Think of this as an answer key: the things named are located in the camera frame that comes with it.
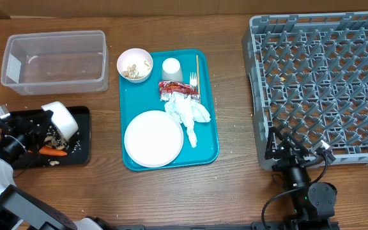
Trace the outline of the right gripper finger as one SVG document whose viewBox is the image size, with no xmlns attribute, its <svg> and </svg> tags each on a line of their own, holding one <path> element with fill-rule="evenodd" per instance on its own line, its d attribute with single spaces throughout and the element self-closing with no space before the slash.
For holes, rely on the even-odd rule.
<svg viewBox="0 0 368 230">
<path fill-rule="evenodd" d="M 284 136 L 288 139 L 290 145 L 292 146 L 294 151 L 297 152 L 298 155 L 302 157 L 309 156 L 309 150 L 303 144 L 301 144 L 292 134 L 284 132 Z"/>
<path fill-rule="evenodd" d="M 278 150 L 273 147 L 274 140 L 278 137 L 278 130 L 276 127 L 271 127 L 268 130 L 268 140 L 265 148 L 265 158 L 276 158 Z"/>
</svg>

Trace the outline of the white bowl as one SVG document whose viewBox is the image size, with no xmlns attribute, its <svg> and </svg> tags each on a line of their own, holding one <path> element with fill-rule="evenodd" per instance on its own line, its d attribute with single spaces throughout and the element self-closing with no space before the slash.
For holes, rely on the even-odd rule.
<svg viewBox="0 0 368 230">
<path fill-rule="evenodd" d="M 79 126 L 69 110 L 61 102 L 52 102 L 42 106 L 44 111 L 52 111 L 52 123 L 56 126 L 60 135 L 69 141 L 78 131 Z"/>
</svg>

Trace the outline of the orange carrot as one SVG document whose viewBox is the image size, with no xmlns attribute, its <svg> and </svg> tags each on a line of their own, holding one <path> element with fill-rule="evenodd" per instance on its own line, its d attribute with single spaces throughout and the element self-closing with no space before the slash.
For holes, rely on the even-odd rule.
<svg viewBox="0 0 368 230">
<path fill-rule="evenodd" d="M 54 149 L 50 148 L 48 146 L 42 147 L 39 152 L 39 154 L 42 155 L 49 155 L 49 156 L 55 156 L 55 157 L 64 157 L 67 156 L 67 152 L 61 150 L 61 149 Z"/>
</svg>

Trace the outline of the white napkin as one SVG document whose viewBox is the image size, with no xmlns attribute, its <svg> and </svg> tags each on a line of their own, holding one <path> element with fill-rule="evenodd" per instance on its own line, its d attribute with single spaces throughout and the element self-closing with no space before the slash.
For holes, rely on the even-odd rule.
<svg viewBox="0 0 368 230">
<path fill-rule="evenodd" d="M 197 136 L 194 130 L 195 122 L 209 123 L 210 113 L 206 108 L 190 95 L 174 92 L 168 102 L 164 105 L 165 112 L 170 114 L 178 123 L 187 129 L 188 139 L 191 147 L 197 146 Z"/>
</svg>

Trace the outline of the white plastic fork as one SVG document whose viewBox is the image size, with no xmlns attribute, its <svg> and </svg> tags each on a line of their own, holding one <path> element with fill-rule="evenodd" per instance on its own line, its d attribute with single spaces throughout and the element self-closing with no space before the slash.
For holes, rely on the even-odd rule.
<svg viewBox="0 0 368 230">
<path fill-rule="evenodd" d="M 197 74 L 195 72 L 190 73 L 190 85 L 193 87 L 197 87 Z"/>
</svg>

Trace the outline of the peanuts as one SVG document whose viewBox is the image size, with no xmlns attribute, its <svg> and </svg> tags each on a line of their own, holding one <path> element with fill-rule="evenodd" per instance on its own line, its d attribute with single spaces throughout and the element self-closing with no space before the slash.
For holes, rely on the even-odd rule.
<svg viewBox="0 0 368 230">
<path fill-rule="evenodd" d="M 127 79 L 142 79 L 150 73 L 151 69 L 152 66 L 150 63 L 144 60 L 127 66 L 127 69 L 122 72 L 122 75 Z"/>
</svg>

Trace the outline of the pink bowl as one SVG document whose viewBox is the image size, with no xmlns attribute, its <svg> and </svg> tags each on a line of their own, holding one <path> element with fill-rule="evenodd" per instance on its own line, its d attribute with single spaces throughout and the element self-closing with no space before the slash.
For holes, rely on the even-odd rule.
<svg viewBox="0 0 368 230">
<path fill-rule="evenodd" d="M 150 73 L 142 79 L 127 79 L 126 77 L 122 75 L 122 72 L 127 69 L 127 66 L 131 66 L 132 64 L 136 64 L 144 60 L 149 62 L 153 69 L 153 58 L 151 57 L 149 52 L 147 52 L 144 49 L 139 49 L 139 48 L 128 49 L 119 56 L 118 61 L 117 61 L 117 70 L 119 74 L 122 76 L 122 78 L 126 79 L 127 81 L 130 81 L 133 83 L 144 82 L 150 77 L 152 69 Z"/>
</svg>

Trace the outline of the wooden chopstick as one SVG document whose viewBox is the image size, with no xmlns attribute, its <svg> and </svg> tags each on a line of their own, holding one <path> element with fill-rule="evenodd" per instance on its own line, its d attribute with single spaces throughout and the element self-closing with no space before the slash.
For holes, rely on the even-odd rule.
<svg viewBox="0 0 368 230">
<path fill-rule="evenodd" d="M 200 72 L 199 72 L 199 56 L 196 55 L 196 74 L 197 74 L 197 92 L 201 103 L 201 90 L 200 90 Z"/>
</svg>

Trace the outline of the red snack wrapper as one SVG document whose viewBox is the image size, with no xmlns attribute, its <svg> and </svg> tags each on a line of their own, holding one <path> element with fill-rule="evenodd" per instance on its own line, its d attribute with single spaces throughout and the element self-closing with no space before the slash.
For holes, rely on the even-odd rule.
<svg viewBox="0 0 368 230">
<path fill-rule="evenodd" d="M 161 101 L 169 101 L 174 92 L 181 93 L 185 96 L 191 96 L 191 99 L 200 102 L 201 96 L 197 92 L 195 86 L 184 84 L 173 80 L 162 80 L 158 83 L 159 95 Z"/>
</svg>

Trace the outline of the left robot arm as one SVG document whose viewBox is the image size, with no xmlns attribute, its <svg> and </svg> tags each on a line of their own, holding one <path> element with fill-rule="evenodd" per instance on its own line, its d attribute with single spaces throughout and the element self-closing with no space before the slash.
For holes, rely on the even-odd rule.
<svg viewBox="0 0 368 230">
<path fill-rule="evenodd" d="M 15 185 L 12 165 L 26 153 L 39 157 L 53 114 L 0 117 L 0 229 L 16 229 L 22 222 L 30 229 L 107 229 L 92 217 L 72 221 Z"/>
</svg>

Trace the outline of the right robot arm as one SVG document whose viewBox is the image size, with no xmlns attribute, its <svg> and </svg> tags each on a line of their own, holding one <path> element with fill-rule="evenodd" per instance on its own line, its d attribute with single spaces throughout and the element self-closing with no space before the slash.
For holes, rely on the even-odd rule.
<svg viewBox="0 0 368 230">
<path fill-rule="evenodd" d="M 322 182 L 328 166 L 334 162 L 332 147 L 319 141 L 312 151 L 293 137 L 271 127 L 265 149 L 265 159 L 276 159 L 272 171 L 283 180 L 284 192 L 269 199 L 261 211 L 264 229 L 338 229 L 331 222 L 337 189 L 331 183 Z M 281 197 L 289 196 L 295 213 L 284 217 L 282 222 L 267 222 L 265 211 L 269 204 Z"/>
</svg>

